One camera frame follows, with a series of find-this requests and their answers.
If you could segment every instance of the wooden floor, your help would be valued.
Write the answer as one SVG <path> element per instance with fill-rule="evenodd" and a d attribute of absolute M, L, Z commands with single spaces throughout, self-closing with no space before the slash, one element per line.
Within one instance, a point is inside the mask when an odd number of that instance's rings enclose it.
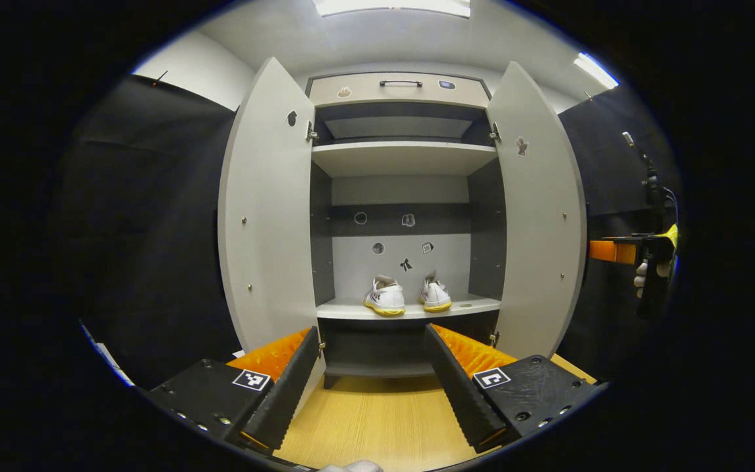
<path fill-rule="evenodd" d="M 596 380 L 557 355 L 576 376 Z M 276 456 L 321 469 L 371 460 L 385 472 L 420 472 L 473 459 L 435 377 L 345 377 L 314 390 L 290 424 Z"/>

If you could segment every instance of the orange foam pad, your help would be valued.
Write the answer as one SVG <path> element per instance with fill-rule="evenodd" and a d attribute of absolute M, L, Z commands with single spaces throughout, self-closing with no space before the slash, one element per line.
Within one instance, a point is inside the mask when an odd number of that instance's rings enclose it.
<path fill-rule="evenodd" d="M 272 343 L 259 347 L 243 357 L 227 362 L 227 365 L 267 374 L 273 379 L 273 382 L 278 382 L 284 368 L 287 367 L 293 354 L 302 345 L 302 341 L 305 340 L 309 331 L 311 329 L 307 328 L 281 338 L 281 340 L 272 341 Z"/>
<path fill-rule="evenodd" d="M 637 260 L 637 246 L 617 244 L 613 241 L 591 241 L 590 258 L 633 265 Z"/>
<path fill-rule="evenodd" d="M 433 329 L 435 329 L 435 332 L 438 332 L 441 340 L 444 341 L 444 344 L 453 353 L 453 357 L 459 361 L 459 365 L 462 366 L 462 370 L 465 371 L 469 379 L 473 377 L 475 372 L 482 372 L 489 370 L 489 368 L 503 367 L 503 365 L 518 361 L 518 359 L 501 353 L 494 349 L 494 347 L 486 346 L 479 341 L 458 334 L 458 332 L 450 331 L 450 329 L 437 325 L 433 325 Z"/>

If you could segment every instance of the door hinge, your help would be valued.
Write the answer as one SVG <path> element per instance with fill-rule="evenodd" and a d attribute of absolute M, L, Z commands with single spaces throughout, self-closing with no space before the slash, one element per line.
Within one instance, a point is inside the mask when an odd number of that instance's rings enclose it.
<path fill-rule="evenodd" d="M 497 349 L 497 343 L 500 341 L 500 331 L 489 334 L 488 339 L 491 340 L 491 347 Z"/>
<path fill-rule="evenodd" d="M 491 132 L 489 132 L 488 138 L 491 138 L 492 141 L 497 141 L 497 143 L 503 141 L 500 138 L 500 129 L 497 127 L 496 121 L 494 123 L 491 123 Z"/>
<path fill-rule="evenodd" d="M 317 134 L 317 132 L 314 131 L 314 123 L 308 122 L 308 134 L 305 137 L 305 141 L 314 141 L 317 142 L 320 135 Z"/>

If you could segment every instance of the drawer handle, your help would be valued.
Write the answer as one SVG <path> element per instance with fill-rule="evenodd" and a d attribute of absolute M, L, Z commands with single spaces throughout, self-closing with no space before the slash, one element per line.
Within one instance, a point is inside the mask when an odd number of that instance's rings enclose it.
<path fill-rule="evenodd" d="M 380 81 L 381 87 L 386 87 L 387 83 L 404 83 L 404 84 L 416 84 L 416 87 L 423 87 L 423 83 L 420 81 Z"/>

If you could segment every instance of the black curtain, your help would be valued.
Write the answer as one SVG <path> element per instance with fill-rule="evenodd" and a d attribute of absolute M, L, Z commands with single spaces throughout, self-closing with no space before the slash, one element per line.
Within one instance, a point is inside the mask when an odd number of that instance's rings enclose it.
<path fill-rule="evenodd" d="M 646 167 L 625 142 L 627 131 L 652 159 L 663 185 L 683 207 L 680 173 L 671 146 L 648 108 L 619 86 L 564 110 L 558 118 L 570 138 L 589 206 L 588 239 L 647 232 L 648 209 L 641 181 Z M 675 223 L 667 203 L 665 227 Z M 623 361 L 653 328 L 636 315 L 637 266 L 588 260 L 570 326 L 558 354 L 602 379 L 614 379 Z"/>
<path fill-rule="evenodd" d="M 125 78 L 81 122 L 48 237 L 57 293 L 145 389 L 240 349 L 218 259 L 218 188 L 234 113 Z"/>

